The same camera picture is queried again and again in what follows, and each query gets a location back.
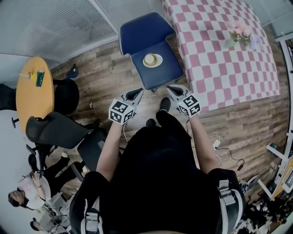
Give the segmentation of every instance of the blue chair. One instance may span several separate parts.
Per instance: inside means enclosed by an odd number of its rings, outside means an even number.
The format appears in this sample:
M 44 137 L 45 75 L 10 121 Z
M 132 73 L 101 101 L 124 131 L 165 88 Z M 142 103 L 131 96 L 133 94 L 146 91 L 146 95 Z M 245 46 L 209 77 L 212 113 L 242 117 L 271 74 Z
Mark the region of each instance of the blue chair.
M 122 55 L 129 54 L 147 90 L 154 90 L 183 76 L 184 72 L 166 37 L 175 31 L 158 13 L 151 12 L 123 24 L 119 33 Z M 162 56 L 163 62 L 148 68 L 143 59 L 148 53 Z

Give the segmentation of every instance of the pink flower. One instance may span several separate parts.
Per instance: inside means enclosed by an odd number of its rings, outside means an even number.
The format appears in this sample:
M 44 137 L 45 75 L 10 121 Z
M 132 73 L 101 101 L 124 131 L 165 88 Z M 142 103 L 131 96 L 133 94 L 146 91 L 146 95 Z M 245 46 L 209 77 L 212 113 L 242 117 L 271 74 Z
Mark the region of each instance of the pink flower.
M 251 30 L 247 27 L 246 24 L 240 21 L 229 21 L 226 22 L 226 27 L 230 32 L 235 32 L 239 35 L 242 35 L 242 33 L 245 36 L 251 35 Z

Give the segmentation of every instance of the backpack strap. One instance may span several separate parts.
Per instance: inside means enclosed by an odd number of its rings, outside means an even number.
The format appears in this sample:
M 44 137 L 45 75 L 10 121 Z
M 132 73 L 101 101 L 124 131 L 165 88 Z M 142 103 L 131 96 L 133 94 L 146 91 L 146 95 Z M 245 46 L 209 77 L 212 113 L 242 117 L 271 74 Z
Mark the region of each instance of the backpack strap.
M 239 223 L 243 213 L 242 197 L 239 191 L 229 188 L 229 180 L 219 181 L 221 214 L 216 233 L 229 234 Z
M 100 216 L 99 197 L 91 208 L 87 207 L 87 201 L 84 211 L 84 219 L 81 222 L 81 234 L 103 234 L 103 220 Z

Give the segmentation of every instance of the woman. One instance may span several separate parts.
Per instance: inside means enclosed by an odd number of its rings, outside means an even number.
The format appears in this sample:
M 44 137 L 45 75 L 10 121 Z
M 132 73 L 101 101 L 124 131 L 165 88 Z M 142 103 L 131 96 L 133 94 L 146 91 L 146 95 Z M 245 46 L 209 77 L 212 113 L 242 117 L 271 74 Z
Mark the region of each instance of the woman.
M 69 158 L 62 156 L 56 164 L 44 171 L 42 178 L 37 172 L 25 176 L 18 182 L 17 190 L 8 194 L 8 201 L 14 207 L 21 206 L 31 210 L 41 208 L 46 201 L 60 191 L 65 183 L 76 177 L 71 167 L 56 177 L 67 166 L 68 162 Z M 79 171 L 82 170 L 82 165 L 79 162 L 74 164 Z
M 170 105 L 168 98 L 162 100 L 156 114 L 161 127 L 148 120 L 121 158 L 123 126 L 112 124 L 97 171 L 85 175 L 71 202 L 69 219 L 75 234 L 84 233 L 84 211 L 98 197 L 105 234 L 165 230 L 168 234 L 215 234 L 221 213 L 220 180 L 228 180 L 229 188 L 239 191 L 244 201 L 235 172 L 219 168 L 207 133 L 197 117 L 192 117 L 189 121 L 201 169 L 196 167 L 191 137 L 168 113 Z

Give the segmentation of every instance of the round yellow table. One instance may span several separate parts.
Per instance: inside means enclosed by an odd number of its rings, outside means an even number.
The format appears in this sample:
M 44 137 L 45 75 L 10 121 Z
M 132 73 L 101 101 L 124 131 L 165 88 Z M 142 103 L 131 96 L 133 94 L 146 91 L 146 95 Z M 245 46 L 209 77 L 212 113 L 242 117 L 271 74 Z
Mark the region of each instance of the round yellow table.
M 44 71 L 41 87 L 36 86 L 37 71 Z M 35 78 L 20 75 L 16 88 L 16 109 L 22 131 L 26 131 L 30 116 L 44 118 L 54 110 L 54 87 L 51 71 L 40 57 L 28 60 L 21 74 L 35 73 Z

